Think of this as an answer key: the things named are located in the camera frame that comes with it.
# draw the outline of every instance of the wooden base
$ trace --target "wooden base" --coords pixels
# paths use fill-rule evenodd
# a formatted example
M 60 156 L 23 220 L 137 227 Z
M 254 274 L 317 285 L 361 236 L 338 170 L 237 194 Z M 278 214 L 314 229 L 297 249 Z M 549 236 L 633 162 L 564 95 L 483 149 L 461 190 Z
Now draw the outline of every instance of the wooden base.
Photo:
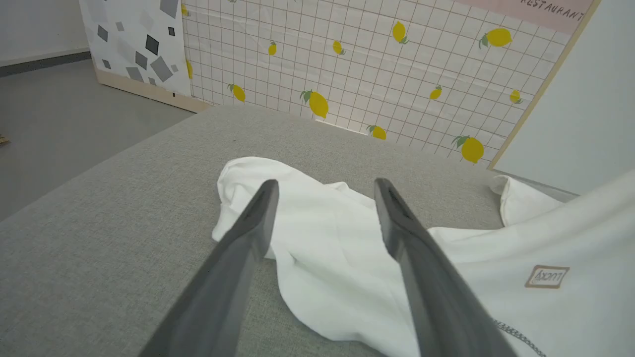
M 178 93 L 167 91 L 161 87 L 153 86 L 149 83 L 141 83 L 135 81 L 134 79 L 101 71 L 100 69 L 97 69 L 97 67 L 95 67 L 95 74 L 97 75 L 97 82 L 100 84 L 124 90 L 145 98 L 150 98 L 152 100 L 156 100 L 157 102 L 185 109 L 186 111 L 199 113 L 211 107 L 210 104 L 207 104 L 200 99 L 186 97 Z

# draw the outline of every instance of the wooden frame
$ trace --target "wooden frame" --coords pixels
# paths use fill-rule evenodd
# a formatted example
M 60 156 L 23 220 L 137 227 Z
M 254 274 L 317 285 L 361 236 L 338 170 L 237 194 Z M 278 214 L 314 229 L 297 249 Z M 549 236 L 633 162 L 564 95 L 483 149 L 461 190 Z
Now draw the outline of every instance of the wooden frame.
M 101 71 L 100 69 L 97 69 L 94 61 L 93 66 L 95 68 L 95 74 L 97 75 L 97 82 L 100 84 L 124 90 L 132 94 L 140 95 L 141 97 L 156 100 L 157 102 L 169 104 L 195 113 L 202 112 L 211 107 L 210 104 L 193 97 L 186 97 L 185 95 L 173 93 L 149 83 L 141 83 L 118 74 Z
M 560 67 L 562 67 L 562 63 L 566 60 L 566 57 L 569 55 L 569 52 L 571 52 L 571 49 L 573 48 L 573 46 L 575 46 L 575 43 L 578 41 L 578 38 L 580 37 L 580 34 L 582 33 L 582 31 L 584 31 L 584 29 L 587 27 L 589 20 L 593 17 L 593 14 L 595 13 L 601 1 L 602 0 L 594 0 L 591 3 L 591 5 L 589 6 L 589 9 L 587 10 L 587 13 L 584 15 L 584 18 L 580 22 L 580 25 L 578 26 L 578 28 L 575 29 L 575 32 L 573 33 L 573 35 L 571 35 L 571 39 L 566 44 L 564 50 L 562 51 L 562 54 L 558 58 L 558 61 L 556 61 L 556 64 L 554 64 L 554 67 L 551 69 L 551 72 L 547 76 L 547 79 L 545 79 L 545 81 L 542 83 L 542 86 L 538 89 L 538 93 L 536 93 L 536 95 L 534 96 L 533 100 L 527 107 L 527 110 L 525 110 L 525 112 L 523 113 L 523 116 L 521 116 L 520 120 L 518 121 L 518 124 L 516 124 L 512 132 L 509 134 L 509 136 L 503 143 L 503 146 L 501 146 L 500 150 L 498 150 L 498 152 L 496 153 L 496 156 L 494 156 L 490 165 L 487 166 L 487 169 L 494 170 L 494 166 L 496 166 L 499 159 L 503 156 L 503 153 L 509 146 L 509 143 L 511 143 L 512 140 L 514 140 L 514 137 L 516 136 L 520 128 L 523 126 L 523 124 L 525 123 L 529 115 L 531 114 L 531 111 L 536 106 L 536 103 L 538 103 L 542 95 L 545 93 L 545 90 L 547 90 L 547 87 L 551 84 L 551 81 L 556 76 L 556 73 L 558 73 L 558 70 L 560 69 Z

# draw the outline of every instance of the garment label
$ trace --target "garment label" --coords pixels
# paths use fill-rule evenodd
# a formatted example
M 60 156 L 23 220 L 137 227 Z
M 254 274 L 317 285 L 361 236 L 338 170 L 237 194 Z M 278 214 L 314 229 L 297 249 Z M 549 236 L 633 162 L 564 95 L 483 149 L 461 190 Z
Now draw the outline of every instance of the garment label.
M 568 271 L 568 267 L 535 266 L 525 287 L 558 289 Z

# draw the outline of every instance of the baseboard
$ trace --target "baseboard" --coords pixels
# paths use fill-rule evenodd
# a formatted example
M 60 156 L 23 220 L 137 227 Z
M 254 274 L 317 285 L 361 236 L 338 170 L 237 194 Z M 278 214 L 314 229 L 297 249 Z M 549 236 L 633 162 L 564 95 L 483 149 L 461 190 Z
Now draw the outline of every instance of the baseboard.
M 211 107 L 210 104 L 207 104 L 202 100 L 192 97 L 186 97 L 178 93 L 167 91 L 161 87 L 153 86 L 149 83 L 141 83 L 135 81 L 134 79 L 102 71 L 100 69 L 97 69 L 96 67 L 95 74 L 97 75 L 97 81 L 100 84 L 127 91 L 132 94 L 140 95 L 141 97 L 156 100 L 157 102 L 185 109 L 186 111 L 199 113 Z
M 573 192 L 569 192 L 569 191 L 565 191 L 565 190 L 561 190 L 557 187 L 553 187 L 553 186 L 549 186 L 549 185 L 545 185 L 545 184 L 541 184 L 540 182 L 536 182 L 534 180 L 529 180 L 528 178 L 523 178 L 520 176 L 516 176 L 513 175 L 511 173 L 507 173 L 507 172 L 503 172 L 500 170 L 492 170 L 494 172 L 500 173 L 501 175 L 507 175 L 510 177 L 515 178 L 516 180 L 519 180 L 520 182 L 523 182 L 529 186 L 532 186 L 533 188 L 539 190 L 540 192 L 551 196 L 552 198 L 555 198 L 556 200 L 560 201 L 560 202 L 569 202 L 574 198 L 579 197 L 580 195 L 575 194 Z
M 18 74 L 23 72 L 35 71 L 37 69 L 53 67 L 60 64 L 68 64 L 77 61 L 88 60 L 91 58 L 90 52 L 71 53 L 67 55 L 42 58 L 39 60 L 33 60 L 29 62 L 23 62 L 19 64 L 6 65 L 0 67 L 0 77 L 10 76 L 12 74 Z
M 26 62 L 45 60 L 47 58 L 53 58 L 53 57 L 75 55 L 76 53 L 82 53 L 82 52 L 90 52 L 90 49 L 88 47 L 81 47 L 81 48 L 73 48 L 71 50 L 65 50 L 65 51 L 43 53 L 42 55 L 36 55 L 36 56 L 14 58 L 13 60 L 2 60 L 0 61 L 0 67 L 4 67 L 7 65 L 22 64 Z

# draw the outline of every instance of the white wall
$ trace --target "white wall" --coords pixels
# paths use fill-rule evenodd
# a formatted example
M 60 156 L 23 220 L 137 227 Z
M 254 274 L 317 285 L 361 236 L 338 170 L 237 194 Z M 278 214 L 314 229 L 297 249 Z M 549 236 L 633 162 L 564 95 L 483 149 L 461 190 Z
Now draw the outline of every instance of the white wall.
M 634 19 L 602 0 L 494 169 L 583 194 L 635 168 Z
M 88 51 L 77 0 L 7 0 L 0 15 L 0 65 Z

